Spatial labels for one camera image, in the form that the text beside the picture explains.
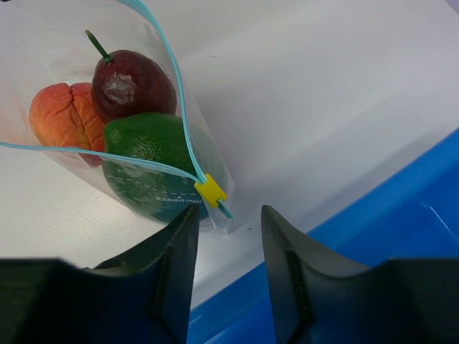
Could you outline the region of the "dark purple plum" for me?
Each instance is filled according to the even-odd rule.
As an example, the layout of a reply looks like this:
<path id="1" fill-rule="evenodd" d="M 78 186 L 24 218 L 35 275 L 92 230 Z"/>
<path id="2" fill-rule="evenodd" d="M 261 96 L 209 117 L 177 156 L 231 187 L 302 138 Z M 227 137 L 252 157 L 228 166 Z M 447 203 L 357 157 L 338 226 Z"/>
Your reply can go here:
<path id="1" fill-rule="evenodd" d="M 108 53 L 91 31 L 85 33 L 101 55 L 93 73 L 91 98 L 104 121 L 140 113 L 176 113 L 174 85 L 156 62 L 128 49 Z"/>

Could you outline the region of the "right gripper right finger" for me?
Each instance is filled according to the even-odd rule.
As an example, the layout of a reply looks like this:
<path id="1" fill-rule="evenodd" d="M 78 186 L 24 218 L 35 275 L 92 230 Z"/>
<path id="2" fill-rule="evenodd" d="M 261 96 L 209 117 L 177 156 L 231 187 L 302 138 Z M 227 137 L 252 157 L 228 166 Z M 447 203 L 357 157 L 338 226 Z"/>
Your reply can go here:
<path id="1" fill-rule="evenodd" d="M 335 252 L 271 206 L 262 245 L 278 343 L 456 343 L 458 261 L 391 259 L 375 267 Z"/>

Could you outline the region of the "pink peach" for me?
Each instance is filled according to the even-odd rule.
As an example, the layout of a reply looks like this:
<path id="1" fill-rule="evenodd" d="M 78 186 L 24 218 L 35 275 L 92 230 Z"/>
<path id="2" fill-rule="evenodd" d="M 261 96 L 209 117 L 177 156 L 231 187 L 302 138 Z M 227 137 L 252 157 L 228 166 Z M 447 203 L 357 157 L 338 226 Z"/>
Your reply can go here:
<path id="1" fill-rule="evenodd" d="M 93 105 L 92 84 L 65 82 L 41 89 L 29 108 L 32 130 L 44 146 L 104 152 L 107 120 Z"/>

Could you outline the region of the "green lime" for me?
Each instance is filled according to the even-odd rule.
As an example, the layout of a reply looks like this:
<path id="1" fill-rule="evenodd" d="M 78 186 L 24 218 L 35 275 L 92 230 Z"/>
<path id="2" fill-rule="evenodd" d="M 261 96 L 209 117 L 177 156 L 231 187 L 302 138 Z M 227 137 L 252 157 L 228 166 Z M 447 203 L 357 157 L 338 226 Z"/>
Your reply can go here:
<path id="1" fill-rule="evenodd" d="M 102 169 L 118 199 L 132 212 L 168 223 L 189 205 L 209 214 L 194 184 L 198 175 L 186 144 L 182 119 L 141 113 L 105 126 Z"/>

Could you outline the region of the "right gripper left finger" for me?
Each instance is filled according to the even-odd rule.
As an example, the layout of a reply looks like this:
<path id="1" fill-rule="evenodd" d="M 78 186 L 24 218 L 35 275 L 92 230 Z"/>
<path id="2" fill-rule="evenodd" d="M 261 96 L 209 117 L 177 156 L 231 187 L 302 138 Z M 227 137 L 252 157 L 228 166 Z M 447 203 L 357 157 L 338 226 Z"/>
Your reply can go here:
<path id="1" fill-rule="evenodd" d="M 3 343 L 185 343 L 199 208 L 94 268 L 1 261 Z"/>

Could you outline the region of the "clear zip top bag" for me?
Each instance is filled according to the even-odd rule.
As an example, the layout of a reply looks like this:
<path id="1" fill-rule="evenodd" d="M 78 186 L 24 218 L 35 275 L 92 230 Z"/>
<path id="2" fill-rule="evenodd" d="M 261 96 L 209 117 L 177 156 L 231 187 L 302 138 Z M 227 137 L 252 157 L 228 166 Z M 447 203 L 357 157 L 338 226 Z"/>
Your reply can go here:
<path id="1" fill-rule="evenodd" d="M 1 145 L 156 223 L 195 205 L 202 229 L 230 228 L 233 181 L 142 1 L 1 3 Z"/>

